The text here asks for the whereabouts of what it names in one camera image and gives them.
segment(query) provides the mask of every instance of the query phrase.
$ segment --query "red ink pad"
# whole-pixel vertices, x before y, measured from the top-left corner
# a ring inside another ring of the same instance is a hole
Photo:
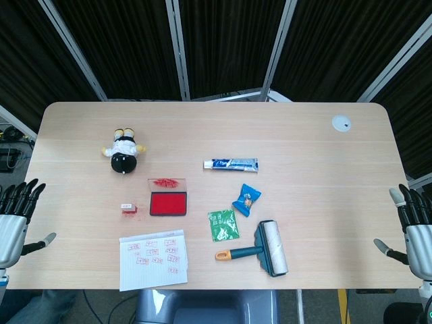
[[[150,215],[184,216],[188,201],[187,192],[152,192]]]

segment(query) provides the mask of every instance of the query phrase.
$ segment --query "orange handle tip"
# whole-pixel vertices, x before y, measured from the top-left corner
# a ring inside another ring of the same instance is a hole
[[[221,251],[215,254],[215,259],[218,261],[228,261],[231,260],[230,250]]]

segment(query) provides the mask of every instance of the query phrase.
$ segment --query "toothpaste cap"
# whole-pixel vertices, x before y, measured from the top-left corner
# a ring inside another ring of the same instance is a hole
[[[211,169],[212,166],[213,166],[213,161],[212,160],[206,160],[206,161],[204,161],[204,168],[205,169]]]

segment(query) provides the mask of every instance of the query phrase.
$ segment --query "roller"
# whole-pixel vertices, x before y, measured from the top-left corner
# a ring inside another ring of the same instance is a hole
[[[218,261],[228,261],[257,254],[261,267],[272,277],[288,272],[284,248],[276,221],[260,221],[255,231],[255,246],[216,253]]]

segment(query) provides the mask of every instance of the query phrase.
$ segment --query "white round sticker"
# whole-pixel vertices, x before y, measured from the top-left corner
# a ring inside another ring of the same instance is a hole
[[[335,130],[339,132],[347,132],[351,129],[351,120],[345,115],[336,115],[331,121]]]

